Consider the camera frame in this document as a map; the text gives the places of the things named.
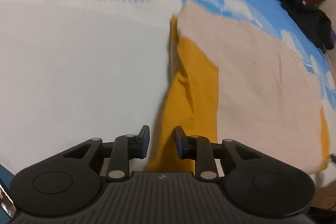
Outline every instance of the folded cloth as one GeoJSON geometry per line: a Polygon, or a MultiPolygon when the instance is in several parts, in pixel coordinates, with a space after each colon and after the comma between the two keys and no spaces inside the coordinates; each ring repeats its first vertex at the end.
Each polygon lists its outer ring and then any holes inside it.
{"type": "Polygon", "coordinates": [[[172,136],[178,125],[211,142],[235,139],[307,173],[326,167],[319,80],[299,53],[249,22],[212,15],[191,0],[172,19],[171,43],[180,65],[149,170],[193,170],[190,160],[178,160],[172,136]]]}
{"type": "Polygon", "coordinates": [[[331,21],[326,14],[313,6],[305,6],[303,0],[280,0],[289,16],[295,21],[306,37],[323,52],[332,50],[331,21]]]}

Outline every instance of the beige fabric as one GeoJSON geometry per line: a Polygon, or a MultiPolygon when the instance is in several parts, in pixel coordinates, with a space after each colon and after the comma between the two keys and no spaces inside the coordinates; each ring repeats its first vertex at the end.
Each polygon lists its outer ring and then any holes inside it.
{"type": "Polygon", "coordinates": [[[178,31],[219,68],[218,142],[232,138],[315,173],[323,160],[320,86],[300,55],[253,24],[212,15],[190,0],[178,31]]]}

